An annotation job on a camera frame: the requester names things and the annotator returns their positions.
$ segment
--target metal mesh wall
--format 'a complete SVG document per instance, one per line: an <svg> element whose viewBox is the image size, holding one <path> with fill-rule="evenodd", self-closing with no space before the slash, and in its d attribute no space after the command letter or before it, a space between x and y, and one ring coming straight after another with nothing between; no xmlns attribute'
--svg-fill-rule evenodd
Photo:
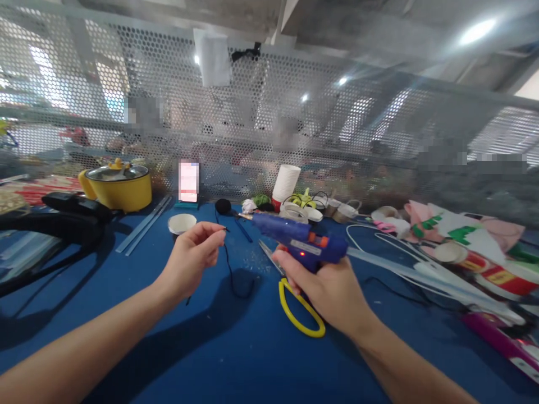
<svg viewBox="0 0 539 404"><path fill-rule="evenodd" d="M302 167L299 190L365 206L414 198L539 223L538 103L261 51L233 63L230 86L203 88L189 31L1 0L0 117L17 122L19 145L0 150L0 177L76 175L121 155L144 158L154 187L172 189L188 158L200 161L203 195L241 200L271 194L289 163Z"/></svg>

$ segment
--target smartphone screen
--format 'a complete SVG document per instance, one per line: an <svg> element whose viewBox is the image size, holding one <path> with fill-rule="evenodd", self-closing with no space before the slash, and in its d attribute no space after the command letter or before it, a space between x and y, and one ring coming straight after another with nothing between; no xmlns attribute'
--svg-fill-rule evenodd
<svg viewBox="0 0 539 404"><path fill-rule="evenodd" d="M198 181L199 165L198 162L191 160L180 160L178 162L178 200L180 202L198 201Z"/></svg>

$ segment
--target blue glue gun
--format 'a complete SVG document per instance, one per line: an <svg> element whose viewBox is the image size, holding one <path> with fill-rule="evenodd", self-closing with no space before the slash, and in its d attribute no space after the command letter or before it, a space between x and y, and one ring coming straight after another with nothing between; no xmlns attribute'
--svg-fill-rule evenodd
<svg viewBox="0 0 539 404"><path fill-rule="evenodd" d="M269 214L241 215L250 219L260 232L283 244L296 260L312 273L321 262L338 263L346 255L348 243L339 236L320 236L310 225Z"/></svg>

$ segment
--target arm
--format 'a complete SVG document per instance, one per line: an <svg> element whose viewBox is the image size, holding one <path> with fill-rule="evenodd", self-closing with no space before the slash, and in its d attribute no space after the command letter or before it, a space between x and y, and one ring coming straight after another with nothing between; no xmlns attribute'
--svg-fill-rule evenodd
<svg viewBox="0 0 539 404"><path fill-rule="evenodd" d="M476 403L376 317L348 257L324 265L316 275L282 250L273 258L286 271L294 292L303 289L325 320L355 343L393 403Z"/></svg>
<svg viewBox="0 0 539 404"><path fill-rule="evenodd" d="M0 377L9 403L80 402L217 262L223 226L198 223L177 238L156 281L92 321L45 346Z"/></svg>

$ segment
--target right hand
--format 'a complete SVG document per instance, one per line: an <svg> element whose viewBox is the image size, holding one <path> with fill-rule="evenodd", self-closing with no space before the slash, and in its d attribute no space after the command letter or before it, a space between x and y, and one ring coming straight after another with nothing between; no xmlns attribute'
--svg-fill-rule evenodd
<svg viewBox="0 0 539 404"><path fill-rule="evenodd" d="M285 270L295 294L303 290L324 319L350 338L357 337L379 324L359 286L347 256L338 264L324 264L313 274L295 260L283 246L273 259Z"/></svg>

